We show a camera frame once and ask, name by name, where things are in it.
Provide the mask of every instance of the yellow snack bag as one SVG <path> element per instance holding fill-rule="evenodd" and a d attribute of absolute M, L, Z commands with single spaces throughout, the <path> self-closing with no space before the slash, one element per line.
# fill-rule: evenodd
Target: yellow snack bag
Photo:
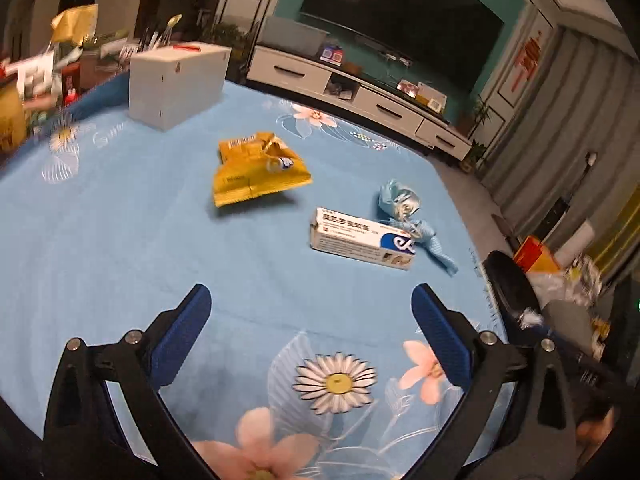
<path fill-rule="evenodd" d="M 51 43 L 70 41 L 80 45 L 85 37 L 92 37 L 95 34 L 97 20 L 97 4 L 64 10 L 51 20 L 51 28 L 53 29 Z"/>
<path fill-rule="evenodd" d="M 16 73 L 0 80 L 0 152 L 10 153 L 27 136 L 22 101 L 15 82 Z"/>
<path fill-rule="evenodd" d="M 222 166 L 213 177 L 217 207 L 311 184 L 303 160 L 271 132 L 221 140 Z"/>

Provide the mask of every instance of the blue logo on box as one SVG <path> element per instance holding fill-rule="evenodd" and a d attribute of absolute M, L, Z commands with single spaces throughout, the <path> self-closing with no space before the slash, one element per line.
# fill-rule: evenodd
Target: blue logo on box
<path fill-rule="evenodd" d="M 386 233 L 380 238 L 380 247 L 399 253 L 415 254 L 414 240 L 393 233 Z"/>

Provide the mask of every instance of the gray floor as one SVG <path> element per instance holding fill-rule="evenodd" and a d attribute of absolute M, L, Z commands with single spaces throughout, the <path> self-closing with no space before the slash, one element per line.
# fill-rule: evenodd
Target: gray floor
<path fill-rule="evenodd" d="M 492 214 L 502 216 L 500 208 L 482 184 L 473 175 L 465 174 L 455 166 L 450 167 L 433 156 L 428 160 L 449 191 L 481 260 L 494 250 L 513 254 L 491 217 Z"/>

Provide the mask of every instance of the cabinet drawer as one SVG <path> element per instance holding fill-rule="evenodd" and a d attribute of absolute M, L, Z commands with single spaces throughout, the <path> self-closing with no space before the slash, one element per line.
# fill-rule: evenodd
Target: cabinet drawer
<path fill-rule="evenodd" d="M 248 79 L 304 93 L 322 94 L 331 72 L 273 50 L 256 49 Z"/>
<path fill-rule="evenodd" d="M 440 148 L 458 160 L 465 158 L 465 155 L 471 149 L 471 145 L 467 144 L 463 139 L 460 139 L 455 134 L 448 132 L 428 119 L 425 119 L 420 125 L 415 136 L 423 144 Z"/>
<path fill-rule="evenodd" d="M 415 136 L 415 131 L 422 122 L 422 116 L 366 88 L 358 90 L 353 106 L 372 121 L 410 137 Z"/>

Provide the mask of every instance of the green plant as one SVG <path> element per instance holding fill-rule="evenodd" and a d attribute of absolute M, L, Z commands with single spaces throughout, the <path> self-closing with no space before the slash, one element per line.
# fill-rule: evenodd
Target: green plant
<path fill-rule="evenodd" d="M 211 28 L 209 41 L 222 46 L 243 48 L 246 37 L 237 25 L 218 22 Z"/>
<path fill-rule="evenodd" d="M 467 161 L 469 164 L 475 165 L 476 162 L 478 162 L 478 160 L 482 158 L 485 151 L 486 151 L 486 146 L 474 140 L 471 145 L 471 149 L 466 154 L 465 161 Z"/>
<path fill-rule="evenodd" d="M 490 114 L 489 105 L 480 96 L 477 96 L 471 110 L 471 115 L 474 118 L 474 128 L 480 124 L 484 125 Z"/>

